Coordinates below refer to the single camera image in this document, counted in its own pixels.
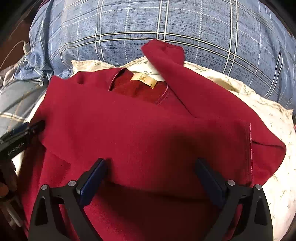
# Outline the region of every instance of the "yellow clothing tag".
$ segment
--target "yellow clothing tag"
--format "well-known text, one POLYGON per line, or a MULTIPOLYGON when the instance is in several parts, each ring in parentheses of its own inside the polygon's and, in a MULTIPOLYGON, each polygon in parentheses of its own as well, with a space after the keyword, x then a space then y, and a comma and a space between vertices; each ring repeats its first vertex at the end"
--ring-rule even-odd
POLYGON ((155 79, 153 79, 153 78, 149 77, 147 74, 143 74, 143 73, 134 74, 133 77, 131 78, 131 80, 139 80, 139 81, 143 82, 144 84, 150 86, 151 89, 153 89, 157 83, 157 81, 155 79))

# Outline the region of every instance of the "plaid fabric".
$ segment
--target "plaid fabric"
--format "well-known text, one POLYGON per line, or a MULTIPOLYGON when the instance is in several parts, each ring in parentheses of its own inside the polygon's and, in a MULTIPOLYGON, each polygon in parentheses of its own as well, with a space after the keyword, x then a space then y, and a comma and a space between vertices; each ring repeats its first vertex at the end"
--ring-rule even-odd
POLYGON ((32 51, 15 78, 68 78, 71 60, 121 66, 151 39, 180 45, 186 61, 295 108, 295 38, 257 0, 50 0, 35 17, 32 51))

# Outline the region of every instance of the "white cable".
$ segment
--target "white cable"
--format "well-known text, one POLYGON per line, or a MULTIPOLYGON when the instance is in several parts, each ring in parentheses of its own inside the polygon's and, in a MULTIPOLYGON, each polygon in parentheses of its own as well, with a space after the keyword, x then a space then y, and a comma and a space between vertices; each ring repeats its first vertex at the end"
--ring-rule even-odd
POLYGON ((6 56, 6 58, 3 60, 1 66, 0 66, 0 70, 5 62, 5 60, 8 58, 8 56, 11 54, 11 52, 14 50, 14 48, 19 44, 19 43, 24 43, 24 46, 26 45, 26 42, 24 40, 19 41, 17 44, 15 44, 15 46, 13 46, 12 50, 8 53, 8 55, 6 56))

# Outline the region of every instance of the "red sweater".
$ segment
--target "red sweater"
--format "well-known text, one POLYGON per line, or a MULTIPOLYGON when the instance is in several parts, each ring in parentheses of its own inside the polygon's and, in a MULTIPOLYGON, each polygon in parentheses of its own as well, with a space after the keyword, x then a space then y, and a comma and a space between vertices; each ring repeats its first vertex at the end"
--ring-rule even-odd
POLYGON ((45 130, 20 171, 28 220, 41 185, 65 185, 104 158, 109 175, 84 209, 104 241, 202 240, 218 210, 197 158, 241 185, 263 185, 278 169, 284 143, 235 95, 183 67, 181 47, 152 40, 142 51, 168 85, 149 102, 114 87, 130 78, 120 68, 52 77, 33 119, 45 130))

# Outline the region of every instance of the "metal screw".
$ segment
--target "metal screw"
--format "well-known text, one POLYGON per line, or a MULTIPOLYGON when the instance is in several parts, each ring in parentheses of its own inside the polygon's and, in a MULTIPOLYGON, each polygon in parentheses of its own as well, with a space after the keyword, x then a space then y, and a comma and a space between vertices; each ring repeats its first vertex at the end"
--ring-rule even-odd
POLYGON ((69 181, 68 185, 69 185, 70 187, 73 187, 73 186, 76 185, 76 181, 69 181))
POLYGON ((258 190, 261 190, 261 189, 262 189, 262 186, 259 185, 259 184, 256 184, 256 185, 255 185, 255 188, 258 189, 258 190))
POLYGON ((46 184, 44 184, 44 185, 41 186, 41 190, 46 190, 47 187, 48 187, 48 186, 47 186, 46 184))
POLYGON ((229 186, 234 186, 234 185, 235 185, 235 182, 234 182, 233 180, 228 180, 228 181, 227 181, 227 184, 228 184, 229 186))

